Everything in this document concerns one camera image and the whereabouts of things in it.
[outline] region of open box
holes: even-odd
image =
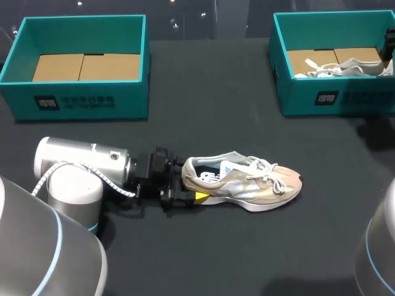
[[[146,118],[145,15],[28,17],[0,74],[16,120]]]
[[[395,76],[295,78],[290,53],[306,51],[306,57],[318,57],[318,65],[323,52],[325,61],[368,59],[383,47],[390,27],[391,10],[274,14],[268,56],[283,115],[395,112]]]

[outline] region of black background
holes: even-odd
[[[0,175],[31,191],[35,149],[54,136],[182,156],[237,150],[304,177],[277,210],[233,205],[108,213],[107,296],[357,295],[357,245],[394,177],[393,119],[281,115],[267,40],[151,43],[148,121],[14,123],[0,101]]]

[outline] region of brown cardboard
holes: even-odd
[[[380,56],[378,55],[375,47],[340,48],[335,49],[335,54],[339,64],[342,64],[351,58],[360,60],[361,62],[380,61]]]
[[[41,55],[33,81],[76,81],[83,58],[83,54]]]
[[[294,75],[315,71],[305,61],[310,59],[319,67],[326,64],[337,64],[335,52],[333,50],[315,51],[312,49],[304,51],[287,51],[289,61]]]
[[[139,54],[86,55],[80,80],[137,80],[139,69]]]

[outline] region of teal box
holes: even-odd
[[[268,56],[283,115],[395,112],[395,76],[295,78],[287,55],[304,49],[379,51],[390,27],[395,27],[391,10],[274,14]]]
[[[43,54],[140,54],[138,80],[32,82]],[[0,74],[16,120],[146,118],[150,51],[145,15],[27,17]]]

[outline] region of shoe insole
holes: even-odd
[[[220,180],[220,169],[211,166],[195,167],[197,178],[206,183],[215,183]]]

